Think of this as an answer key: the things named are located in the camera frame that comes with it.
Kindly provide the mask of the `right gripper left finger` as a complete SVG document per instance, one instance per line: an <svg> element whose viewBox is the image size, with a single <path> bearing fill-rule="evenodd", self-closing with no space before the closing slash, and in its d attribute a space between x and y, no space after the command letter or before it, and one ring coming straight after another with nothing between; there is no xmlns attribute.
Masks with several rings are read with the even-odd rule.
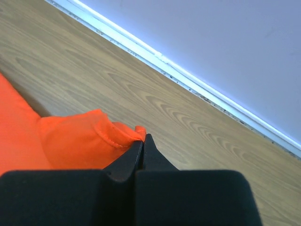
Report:
<svg viewBox="0 0 301 226"><path fill-rule="evenodd" d="M131 226L141 141L103 170L9 171L0 178L3 226Z"/></svg>

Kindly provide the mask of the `orange t shirt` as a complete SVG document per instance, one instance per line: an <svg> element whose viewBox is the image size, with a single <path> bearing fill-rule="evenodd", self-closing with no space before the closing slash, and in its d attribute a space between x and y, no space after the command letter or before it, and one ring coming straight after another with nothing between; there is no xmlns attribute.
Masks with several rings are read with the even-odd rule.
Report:
<svg viewBox="0 0 301 226"><path fill-rule="evenodd" d="M39 116L5 77L0 79L0 171L104 169L146 129L112 122L96 109Z"/></svg>

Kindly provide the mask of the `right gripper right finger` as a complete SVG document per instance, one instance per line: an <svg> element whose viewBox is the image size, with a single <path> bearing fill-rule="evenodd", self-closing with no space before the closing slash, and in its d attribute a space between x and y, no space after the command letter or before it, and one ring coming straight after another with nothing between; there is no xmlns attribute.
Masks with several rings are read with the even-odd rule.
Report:
<svg viewBox="0 0 301 226"><path fill-rule="evenodd" d="M260 226L247 179L234 170L178 170L156 147L143 145L135 175L138 226Z"/></svg>

